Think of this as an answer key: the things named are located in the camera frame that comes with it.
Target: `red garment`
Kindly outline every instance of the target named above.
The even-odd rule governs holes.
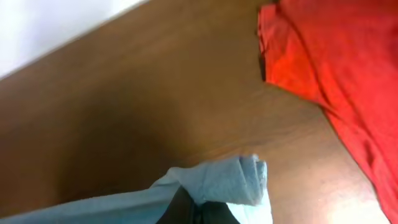
[[[398,223],[398,1],[281,0],[259,37],[266,82],[323,108]]]

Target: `red cloth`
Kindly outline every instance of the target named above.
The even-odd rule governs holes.
[[[259,37],[266,82],[323,108],[398,223],[398,1],[281,0]]]

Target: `white surface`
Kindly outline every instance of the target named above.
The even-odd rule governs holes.
[[[0,0],[0,78],[142,0]]]

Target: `blue fabric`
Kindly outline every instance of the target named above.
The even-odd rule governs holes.
[[[143,223],[153,224],[182,185],[197,204],[226,202],[242,224],[272,223],[266,189],[266,163],[257,156],[170,168],[149,189],[95,197],[16,215],[0,223]]]

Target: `wooden table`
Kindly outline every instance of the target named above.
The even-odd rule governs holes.
[[[261,0],[153,0],[0,82],[0,216],[256,153],[274,223],[388,223],[320,109],[261,82]]]

